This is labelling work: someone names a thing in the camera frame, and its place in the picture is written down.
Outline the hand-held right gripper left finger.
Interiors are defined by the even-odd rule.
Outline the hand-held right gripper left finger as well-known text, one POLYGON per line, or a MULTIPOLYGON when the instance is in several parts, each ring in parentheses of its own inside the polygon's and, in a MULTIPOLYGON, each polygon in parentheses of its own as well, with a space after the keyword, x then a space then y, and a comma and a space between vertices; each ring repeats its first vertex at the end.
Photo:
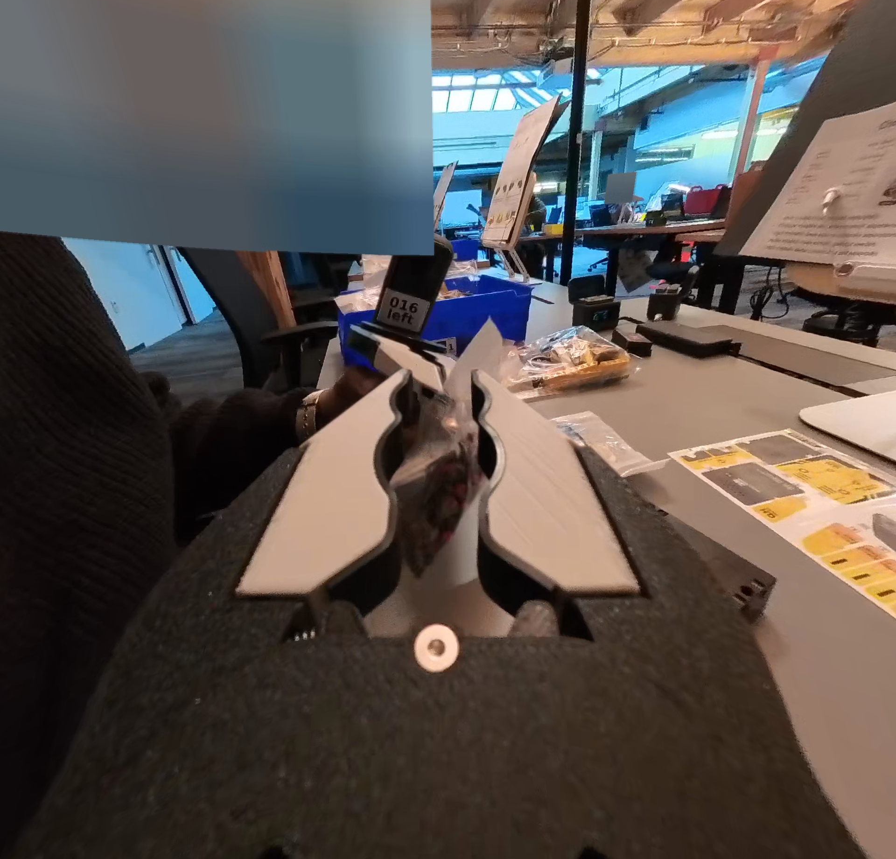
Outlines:
POLYGON ((396 494, 404 459, 400 369, 314 434, 239 576, 239 599, 301 599, 314 614, 341 601, 371 614, 396 589, 396 494))

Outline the red bag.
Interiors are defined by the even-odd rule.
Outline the red bag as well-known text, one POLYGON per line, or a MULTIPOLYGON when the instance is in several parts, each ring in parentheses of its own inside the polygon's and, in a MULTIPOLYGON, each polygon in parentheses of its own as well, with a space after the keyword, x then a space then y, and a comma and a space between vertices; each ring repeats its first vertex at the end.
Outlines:
POLYGON ((692 187, 682 200, 686 219, 725 219, 730 206, 732 189, 715 185, 711 189, 692 187))

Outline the black upright holder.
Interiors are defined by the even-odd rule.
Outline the black upright holder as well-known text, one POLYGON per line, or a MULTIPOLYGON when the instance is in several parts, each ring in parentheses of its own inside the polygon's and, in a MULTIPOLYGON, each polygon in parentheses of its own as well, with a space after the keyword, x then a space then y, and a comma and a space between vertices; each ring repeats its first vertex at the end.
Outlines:
POLYGON ((677 317, 678 308, 688 298, 700 269, 694 265, 684 271, 684 277, 678 285, 663 283, 655 287, 654 294, 648 298, 646 306, 646 321, 673 321, 677 317))

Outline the silver laptop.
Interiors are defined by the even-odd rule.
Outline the silver laptop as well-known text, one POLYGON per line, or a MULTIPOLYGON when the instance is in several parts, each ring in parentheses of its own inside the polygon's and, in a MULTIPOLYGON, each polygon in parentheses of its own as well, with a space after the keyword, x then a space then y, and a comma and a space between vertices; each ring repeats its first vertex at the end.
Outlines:
POLYGON ((896 461, 896 394, 805 407, 799 423, 884 461, 896 461))

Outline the document stand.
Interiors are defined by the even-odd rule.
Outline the document stand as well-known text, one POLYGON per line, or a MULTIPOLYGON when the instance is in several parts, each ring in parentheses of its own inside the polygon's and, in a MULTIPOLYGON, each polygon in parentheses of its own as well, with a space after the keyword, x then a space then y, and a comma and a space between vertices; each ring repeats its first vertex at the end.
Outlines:
MULTIPOLYGON (((893 101, 896 0, 861 0, 803 97, 786 135, 759 171, 755 191, 726 223, 719 256, 765 260, 746 258, 740 250, 772 206, 820 125, 893 104, 893 101)), ((813 294, 893 304, 893 267, 782 263, 792 283, 813 294)))

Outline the flat black device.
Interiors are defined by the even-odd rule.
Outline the flat black device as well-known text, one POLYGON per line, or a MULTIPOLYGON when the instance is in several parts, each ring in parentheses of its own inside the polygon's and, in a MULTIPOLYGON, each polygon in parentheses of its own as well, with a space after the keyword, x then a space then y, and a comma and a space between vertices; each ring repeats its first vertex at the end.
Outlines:
POLYGON ((675 352, 690 359, 738 357, 740 342, 690 329, 675 321, 634 325, 634 333, 652 346, 675 352))

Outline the clear bag of dark parts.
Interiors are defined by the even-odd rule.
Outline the clear bag of dark parts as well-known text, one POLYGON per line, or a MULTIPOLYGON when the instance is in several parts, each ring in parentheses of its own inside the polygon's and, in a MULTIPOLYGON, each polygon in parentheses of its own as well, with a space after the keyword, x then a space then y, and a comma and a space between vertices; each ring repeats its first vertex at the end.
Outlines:
POLYGON ((418 582, 450 543, 479 490, 473 373, 498 373, 500 359, 502 338, 492 319, 487 319, 441 377, 437 390, 414 386, 418 417, 391 486, 398 511, 398 557, 418 582))

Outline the white instruction paper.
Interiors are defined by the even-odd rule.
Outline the white instruction paper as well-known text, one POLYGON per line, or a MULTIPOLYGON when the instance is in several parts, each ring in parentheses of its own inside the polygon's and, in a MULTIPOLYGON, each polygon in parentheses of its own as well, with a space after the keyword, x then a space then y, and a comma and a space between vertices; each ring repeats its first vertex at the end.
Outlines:
POLYGON ((893 267, 896 106, 824 122, 740 254, 893 267))

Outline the dark grey mat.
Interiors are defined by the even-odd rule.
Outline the dark grey mat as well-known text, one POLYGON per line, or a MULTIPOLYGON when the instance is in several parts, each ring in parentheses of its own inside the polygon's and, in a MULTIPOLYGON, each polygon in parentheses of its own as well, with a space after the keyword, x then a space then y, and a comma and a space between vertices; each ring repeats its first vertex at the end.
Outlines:
POLYGON ((717 333, 740 344, 742 359, 796 380, 843 396, 882 396, 896 390, 896 375, 890 369, 738 329, 717 329, 717 333))

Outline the yellow grey sticker sheet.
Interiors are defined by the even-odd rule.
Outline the yellow grey sticker sheet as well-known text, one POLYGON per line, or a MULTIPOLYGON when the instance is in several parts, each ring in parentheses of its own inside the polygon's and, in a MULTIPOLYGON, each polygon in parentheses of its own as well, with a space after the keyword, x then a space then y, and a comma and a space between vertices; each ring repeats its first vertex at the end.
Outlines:
POLYGON ((896 482, 794 430, 671 451, 840 584, 896 616, 896 482))

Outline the wooden post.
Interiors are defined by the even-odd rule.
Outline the wooden post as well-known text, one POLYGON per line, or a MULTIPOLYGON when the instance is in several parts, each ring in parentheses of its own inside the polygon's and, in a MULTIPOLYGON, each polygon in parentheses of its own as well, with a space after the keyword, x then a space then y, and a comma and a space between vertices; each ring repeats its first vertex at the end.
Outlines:
POLYGON ((276 327, 293 329, 297 323, 277 252, 235 252, 235 258, 262 292, 276 327))

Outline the clear bag of yellow beams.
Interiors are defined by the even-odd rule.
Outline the clear bag of yellow beams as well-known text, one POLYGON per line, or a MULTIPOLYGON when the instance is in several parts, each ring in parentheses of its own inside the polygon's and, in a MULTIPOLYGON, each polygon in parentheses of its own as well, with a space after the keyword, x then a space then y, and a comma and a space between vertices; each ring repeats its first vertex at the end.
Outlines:
POLYGON ((615 384, 634 369, 627 352, 583 327, 506 344, 502 352, 498 380, 523 402, 615 384))

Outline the small paper sign on stand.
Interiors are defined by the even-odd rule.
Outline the small paper sign on stand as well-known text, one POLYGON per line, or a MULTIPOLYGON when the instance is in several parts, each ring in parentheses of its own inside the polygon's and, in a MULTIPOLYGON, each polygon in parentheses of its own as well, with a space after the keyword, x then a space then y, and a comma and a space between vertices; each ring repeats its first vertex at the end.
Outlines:
POLYGON ((435 191, 433 191, 433 233, 439 231, 439 223, 441 223, 441 216, 442 216, 442 206, 444 206, 444 200, 446 200, 446 193, 450 189, 450 183, 452 183, 452 177, 454 177, 454 171, 456 171, 456 160, 450 162, 448 166, 444 166, 441 170, 441 175, 439 175, 439 181, 435 183, 435 191))

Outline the blue plastic bin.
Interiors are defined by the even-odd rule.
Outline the blue plastic bin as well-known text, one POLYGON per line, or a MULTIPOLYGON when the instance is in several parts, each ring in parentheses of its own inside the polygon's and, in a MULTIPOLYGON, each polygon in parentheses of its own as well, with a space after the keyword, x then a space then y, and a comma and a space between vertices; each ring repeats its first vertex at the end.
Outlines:
MULTIPOLYGON (((391 258, 362 258, 362 287, 383 283, 391 258)), ((473 298, 437 302, 431 317, 421 333, 423 340, 444 342, 446 352, 458 357, 471 342, 475 333, 492 319, 502 340, 521 342, 525 338, 531 283, 500 281, 481 275, 475 267, 475 258, 462 260, 454 254, 444 279, 458 277, 458 271, 471 271, 473 277, 485 279, 485 287, 473 298)), ((341 313, 337 311, 337 340, 341 361, 345 365, 345 329, 348 325, 371 321, 373 313, 341 313)))

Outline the person's left hand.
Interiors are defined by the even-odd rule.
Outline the person's left hand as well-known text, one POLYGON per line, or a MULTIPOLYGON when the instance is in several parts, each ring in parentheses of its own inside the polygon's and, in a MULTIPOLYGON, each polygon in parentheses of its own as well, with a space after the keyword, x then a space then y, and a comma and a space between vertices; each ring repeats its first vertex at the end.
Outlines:
POLYGON ((347 367, 331 388, 318 394, 312 413, 312 432, 318 434, 383 382, 385 377, 381 373, 347 367))

